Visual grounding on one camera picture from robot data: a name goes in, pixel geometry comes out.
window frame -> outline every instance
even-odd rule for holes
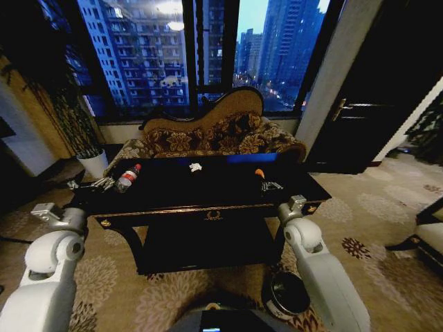
[[[190,112],[190,116],[198,116],[199,107],[198,95],[204,93],[226,93],[233,87],[235,47],[237,45],[237,25],[239,14],[239,2],[241,0],[225,0],[224,2],[224,33],[221,57],[221,83],[204,84],[204,55],[203,55],[203,0],[195,0],[197,25],[194,18],[194,0],[182,0],[183,22],[185,25],[185,47],[186,64],[188,72],[188,93],[189,105],[180,107],[169,107],[168,105],[158,105],[152,107],[152,111],[167,111],[170,109],[184,109]],[[330,0],[327,12],[318,34],[314,50],[300,86],[298,97],[294,100],[294,107],[291,111],[264,111],[263,116],[272,119],[292,119],[300,118],[302,113],[302,103],[309,90],[314,84],[314,80],[320,69],[321,62],[325,56],[327,46],[338,23],[341,10],[345,0]],[[121,116],[118,107],[114,103],[112,91],[108,87],[106,75],[101,67],[100,60],[93,46],[93,40],[89,35],[87,26],[82,17],[81,8],[76,0],[59,1],[65,19],[68,21],[71,31],[78,41],[78,48],[82,58],[90,73],[92,84],[90,86],[80,86],[82,95],[100,95],[105,103],[107,114],[95,117],[99,124],[128,122],[133,120],[144,120],[147,116]],[[196,67],[195,50],[199,57],[198,68]]]

white pot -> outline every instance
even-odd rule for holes
[[[88,159],[77,158],[83,165],[83,167],[91,173],[94,178],[102,178],[103,172],[108,167],[108,160],[106,159],[106,153],[103,150],[101,154],[96,157]]]

plastic water bottle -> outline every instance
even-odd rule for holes
[[[134,167],[129,168],[123,175],[116,181],[115,188],[117,192],[126,192],[127,188],[131,187],[132,183],[136,180],[140,173],[141,165],[136,164]]]

bottle label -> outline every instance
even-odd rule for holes
[[[135,174],[132,171],[126,171],[123,175],[122,178],[127,178],[129,181],[134,182],[137,178],[137,174]]]

floral upholstery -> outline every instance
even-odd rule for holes
[[[106,169],[105,175],[119,160],[128,158],[291,151],[294,162],[301,163],[306,155],[305,145],[282,130],[278,124],[261,117],[262,110],[260,94],[247,90],[220,98],[212,111],[194,122],[150,120],[143,129],[144,139],[127,141]]]
[[[122,159],[134,159],[134,158],[151,158],[154,155],[154,151],[150,150],[146,142],[138,139],[128,140],[118,152],[117,156],[110,162],[108,167],[103,172],[104,176],[107,176],[109,171],[114,168],[117,163]]]
[[[232,114],[213,127],[191,131],[156,128],[145,133],[155,154],[182,151],[235,151],[243,137],[260,126],[260,116],[248,112]]]
[[[305,145],[273,122],[262,123],[258,129],[248,133],[239,146],[241,154],[284,153],[289,150],[298,152],[298,163],[305,158]]]

